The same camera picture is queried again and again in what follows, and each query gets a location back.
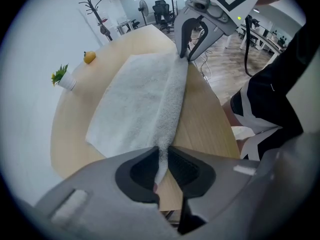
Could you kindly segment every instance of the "person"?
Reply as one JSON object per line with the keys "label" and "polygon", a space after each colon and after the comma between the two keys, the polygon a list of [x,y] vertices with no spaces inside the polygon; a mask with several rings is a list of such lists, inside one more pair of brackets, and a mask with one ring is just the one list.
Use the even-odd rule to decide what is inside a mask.
{"label": "person", "polygon": [[[278,0],[259,0],[258,5]],[[272,64],[255,74],[222,107],[231,126],[249,127],[255,136],[237,140],[242,159],[260,161],[266,151],[281,147],[303,132],[286,94],[308,67],[319,47],[312,6],[296,0],[305,12],[306,24]]]}

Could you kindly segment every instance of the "black shorts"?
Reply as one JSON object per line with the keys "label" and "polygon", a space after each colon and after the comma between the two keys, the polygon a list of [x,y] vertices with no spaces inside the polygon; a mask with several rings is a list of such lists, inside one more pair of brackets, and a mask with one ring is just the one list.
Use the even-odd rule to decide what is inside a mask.
{"label": "black shorts", "polygon": [[267,150],[279,148],[303,132],[286,95],[319,46],[319,38],[311,38],[310,33],[307,25],[303,26],[287,49],[231,98],[235,117],[256,134],[245,142],[242,159],[259,161]]}

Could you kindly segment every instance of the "white towel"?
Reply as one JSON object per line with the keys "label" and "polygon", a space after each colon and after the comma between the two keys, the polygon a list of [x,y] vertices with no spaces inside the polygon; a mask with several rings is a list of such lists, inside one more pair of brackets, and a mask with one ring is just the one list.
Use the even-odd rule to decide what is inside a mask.
{"label": "white towel", "polygon": [[86,141],[107,158],[158,146],[159,185],[168,169],[187,72],[187,59],[176,52],[130,56],[106,89]]}

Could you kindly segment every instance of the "wooden floor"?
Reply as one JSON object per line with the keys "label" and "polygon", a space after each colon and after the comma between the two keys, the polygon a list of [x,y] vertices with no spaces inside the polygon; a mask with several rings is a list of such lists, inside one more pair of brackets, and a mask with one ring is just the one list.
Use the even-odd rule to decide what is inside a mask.
{"label": "wooden floor", "polygon": [[[167,33],[167,31],[164,30],[163,33],[172,41],[175,41],[174,32]],[[197,41],[198,35],[198,32],[192,32],[192,42]],[[203,58],[199,57],[195,60],[198,69],[200,69],[204,63],[202,71],[221,104],[224,104],[230,99],[241,89],[245,82],[250,79],[245,72],[245,49],[240,49],[242,39],[240,39],[238,33],[235,32],[232,35],[229,48],[225,48],[227,38],[225,35],[222,36],[208,49],[212,52],[212,54],[207,54],[207,63],[212,74],[206,63],[204,63],[205,60]],[[247,61],[249,72],[254,75],[262,70],[271,57],[272,54],[265,50],[257,50],[254,47],[250,47]]]}

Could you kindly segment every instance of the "potted plant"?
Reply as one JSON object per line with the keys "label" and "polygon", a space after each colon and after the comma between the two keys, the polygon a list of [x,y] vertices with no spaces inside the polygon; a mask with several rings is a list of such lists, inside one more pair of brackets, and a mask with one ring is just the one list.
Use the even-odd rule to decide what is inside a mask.
{"label": "potted plant", "polygon": [[68,64],[63,67],[61,65],[60,69],[57,72],[55,72],[55,74],[52,74],[51,80],[52,80],[53,86],[58,85],[67,90],[72,91],[77,81],[67,71],[67,68],[68,68]]}

